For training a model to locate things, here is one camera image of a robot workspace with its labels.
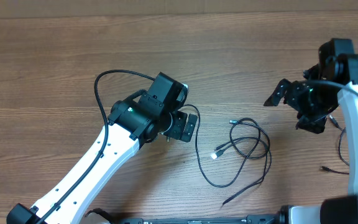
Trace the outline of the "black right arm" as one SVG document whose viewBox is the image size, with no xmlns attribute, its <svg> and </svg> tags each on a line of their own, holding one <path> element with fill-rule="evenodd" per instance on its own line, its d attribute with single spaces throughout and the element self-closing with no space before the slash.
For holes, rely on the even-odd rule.
<svg viewBox="0 0 358 224">
<path fill-rule="evenodd" d="M 303 81 L 281 80 L 264 105 L 284 102 L 298 113 L 296 127 L 315 134 L 341 108 L 349 150 L 347 195 L 315 206 L 284 206 L 275 223 L 358 223 L 358 54 L 350 39 L 331 39 L 318 54 L 318 64 L 304 71 Z"/>
</svg>

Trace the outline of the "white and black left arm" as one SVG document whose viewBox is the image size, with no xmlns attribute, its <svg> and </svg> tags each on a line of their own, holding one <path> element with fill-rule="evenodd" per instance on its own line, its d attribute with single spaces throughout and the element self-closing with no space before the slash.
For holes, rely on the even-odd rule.
<svg viewBox="0 0 358 224">
<path fill-rule="evenodd" d="M 188 85 L 164 73 L 148 90 L 138 90 L 101 110 L 104 126 L 67 175 L 30 208 L 18 203 L 7 223 L 79 223 L 113 174 L 158 135 L 190 142 L 197 117 L 180 111 Z"/>
</svg>

